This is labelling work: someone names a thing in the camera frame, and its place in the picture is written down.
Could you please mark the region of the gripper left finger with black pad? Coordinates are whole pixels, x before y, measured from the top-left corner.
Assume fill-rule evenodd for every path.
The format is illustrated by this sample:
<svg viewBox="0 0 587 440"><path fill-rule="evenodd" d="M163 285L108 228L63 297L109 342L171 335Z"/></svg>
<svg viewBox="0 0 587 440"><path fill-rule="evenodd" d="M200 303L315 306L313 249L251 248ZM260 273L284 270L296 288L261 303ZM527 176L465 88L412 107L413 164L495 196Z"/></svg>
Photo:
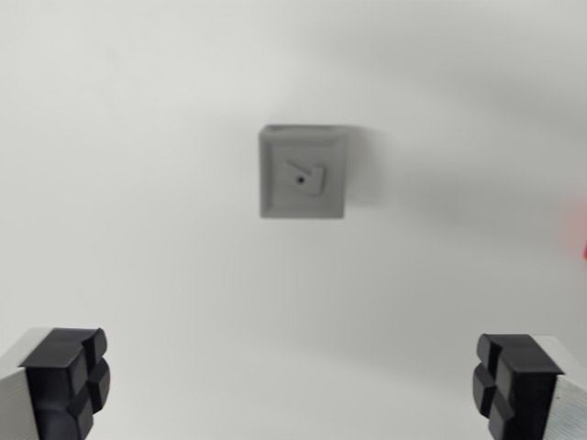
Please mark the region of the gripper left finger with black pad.
<svg viewBox="0 0 587 440"><path fill-rule="evenodd" d="M82 440L111 374L101 328L37 327L1 355L1 437Z"/></svg>

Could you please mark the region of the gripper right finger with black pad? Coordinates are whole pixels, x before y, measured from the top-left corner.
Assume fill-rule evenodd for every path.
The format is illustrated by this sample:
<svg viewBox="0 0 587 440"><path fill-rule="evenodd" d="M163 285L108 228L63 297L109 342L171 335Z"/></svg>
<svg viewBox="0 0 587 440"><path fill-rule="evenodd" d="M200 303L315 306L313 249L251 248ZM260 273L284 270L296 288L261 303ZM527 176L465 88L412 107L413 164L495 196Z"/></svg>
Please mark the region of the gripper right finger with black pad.
<svg viewBox="0 0 587 440"><path fill-rule="evenodd" d="M586 366L554 336L483 334L472 395L499 440L584 439Z"/></svg>

